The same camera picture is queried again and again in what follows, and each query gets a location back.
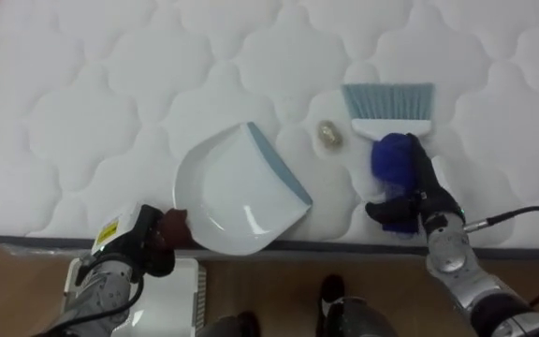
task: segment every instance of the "yellow label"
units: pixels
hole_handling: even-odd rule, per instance
[[[105,241],[107,238],[115,234],[116,231],[118,230],[118,223],[119,223],[118,219],[115,219],[112,222],[105,225],[103,229],[101,229],[101,231],[99,232],[99,236],[97,237],[96,244],[100,244],[101,242]]]

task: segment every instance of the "small object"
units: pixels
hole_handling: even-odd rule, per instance
[[[418,137],[431,131],[433,83],[345,84],[344,101],[360,136],[380,140],[390,133]]]
[[[383,230],[413,234],[419,231],[417,220],[409,213],[409,199],[415,191],[411,151],[411,139],[402,134],[389,134],[373,144],[371,172],[384,183],[386,202],[368,203],[365,210],[372,218],[382,220]]]
[[[317,137],[327,149],[334,150],[342,145],[342,135],[331,121],[321,121],[317,125]]]

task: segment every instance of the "white mattress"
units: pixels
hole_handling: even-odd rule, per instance
[[[423,244],[362,209],[381,190],[339,87],[377,81],[435,83],[426,147],[468,220],[539,204],[539,1],[0,0],[0,235],[167,209],[186,152],[253,121],[314,200],[283,239]],[[471,239],[539,248],[539,214]]]

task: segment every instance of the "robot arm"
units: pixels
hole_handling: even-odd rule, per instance
[[[539,313],[499,278],[485,272],[469,244],[467,232],[486,223],[465,225],[462,210],[438,184],[419,140],[410,137],[418,186],[414,210],[428,238],[429,273],[444,286],[478,336],[539,337]]]
[[[539,313],[479,265],[462,218],[436,213],[428,233],[428,272],[446,289],[480,337],[539,336]]]
[[[72,261],[66,281],[66,305],[47,332],[39,336],[108,337],[129,316],[144,287],[144,274],[169,275],[175,264],[176,233],[186,226],[186,212],[137,204],[118,212],[101,230],[89,256]],[[130,298],[131,284],[138,284]]]

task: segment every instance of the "blue bristles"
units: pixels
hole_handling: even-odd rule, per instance
[[[429,120],[433,92],[433,83],[342,86],[353,119]]]

